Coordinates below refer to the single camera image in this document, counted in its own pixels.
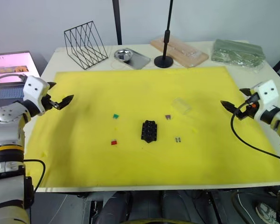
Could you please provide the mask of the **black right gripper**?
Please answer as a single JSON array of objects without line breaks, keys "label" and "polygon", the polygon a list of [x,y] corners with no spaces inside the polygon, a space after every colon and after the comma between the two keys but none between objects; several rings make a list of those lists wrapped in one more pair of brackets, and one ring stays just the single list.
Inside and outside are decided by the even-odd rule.
[{"label": "black right gripper", "polygon": [[230,113],[234,114],[239,119],[245,119],[246,117],[254,118],[256,112],[259,109],[259,95],[257,93],[254,93],[251,95],[251,89],[249,88],[241,88],[239,89],[245,96],[248,97],[248,99],[245,100],[245,102],[238,107],[236,110],[236,107],[234,104],[221,100],[222,106]]}]

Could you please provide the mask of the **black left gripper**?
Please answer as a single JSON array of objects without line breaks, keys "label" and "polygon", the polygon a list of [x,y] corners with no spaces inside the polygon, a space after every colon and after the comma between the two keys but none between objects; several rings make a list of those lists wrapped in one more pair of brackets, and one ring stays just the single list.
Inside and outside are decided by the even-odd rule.
[{"label": "black left gripper", "polygon": [[[56,85],[55,82],[48,82],[48,84],[49,84],[49,90]],[[62,101],[58,103],[58,102],[52,101],[51,96],[49,94],[46,94],[42,98],[42,106],[44,107],[45,111],[51,110],[52,108],[61,110],[61,109],[65,108],[72,101],[73,98],[74,98],[74,95],[69,95],[69,96],[63,98]]]}]

